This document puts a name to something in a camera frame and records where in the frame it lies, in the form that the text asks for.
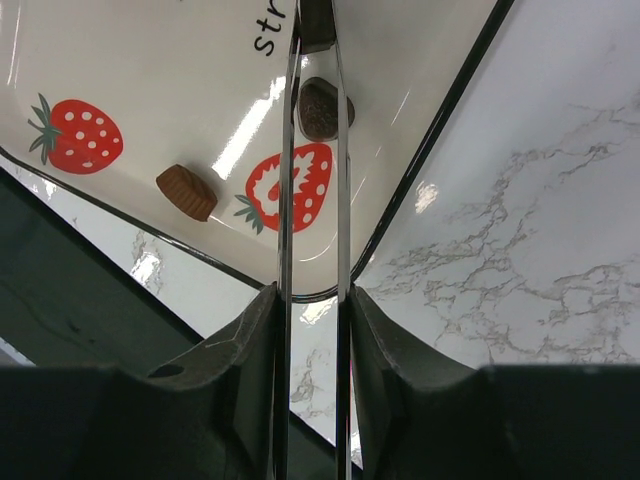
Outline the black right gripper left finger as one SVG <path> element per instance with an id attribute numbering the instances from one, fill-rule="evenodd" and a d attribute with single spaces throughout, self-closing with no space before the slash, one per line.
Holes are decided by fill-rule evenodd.
<path id="1" fill-rule="evenodd" d="M 274 286 L 230 324 L 136 376 L 5 367 L 5 479 L 271 479 Z"/>

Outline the brown cup chocolate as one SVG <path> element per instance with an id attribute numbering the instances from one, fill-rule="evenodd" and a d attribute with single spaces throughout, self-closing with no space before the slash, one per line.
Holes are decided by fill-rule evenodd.
<path id="1" fill-rule="evenodd" d="M 213 189 L 186 167 L 175 164 L 156 177 L 161 193 L 182 213 L 207 222 L 218 203 Z"/>

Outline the dark heart chocolate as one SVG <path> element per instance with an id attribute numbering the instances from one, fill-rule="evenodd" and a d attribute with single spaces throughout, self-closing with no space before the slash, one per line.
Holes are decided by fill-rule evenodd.
<path id="1" fill-rule="evenodd" d="M 338 137 L 337 87 L 320 77 L 307 79 L 297 101 L 299 128 L 313 142 L 329 142 Z"/>

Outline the metal tongs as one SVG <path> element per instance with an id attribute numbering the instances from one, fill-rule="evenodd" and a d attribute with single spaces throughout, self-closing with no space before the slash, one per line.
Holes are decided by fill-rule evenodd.
<path id="1" fill-rule="evenodd" d="M 338 91 L 337 137 L 337 340 L 336 340 L 336 423 L 335 477 L 352 477 L 351 457 L 351 325 L 349 292 L 351 282 L 351 159 L 349 157 L 349 102 L 343 73 L 338 33 L 337 3 L 332 1 L 336 41 L 330 48 L 335 56 Z M 291 323 L 293 286 L 293 214 L 295 112 L 301 75 L 301 38 L 299 1 L 294 3 L 283 94 L 282 152 L 279 166 L 278 276 L 276 302 L 280 321 L 275 350 L 273 404 L 273 468 L 277 479 L 288 477 L 288 440 L 290 413 Z"/>

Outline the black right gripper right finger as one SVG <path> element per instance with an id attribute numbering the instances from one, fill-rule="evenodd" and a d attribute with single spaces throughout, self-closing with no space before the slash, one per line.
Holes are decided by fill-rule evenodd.
<path id="1" fill-rule="evenodd" d="M 635 365 L 469 368 L 350 293 L 368 479 L 635 479 Z"/>

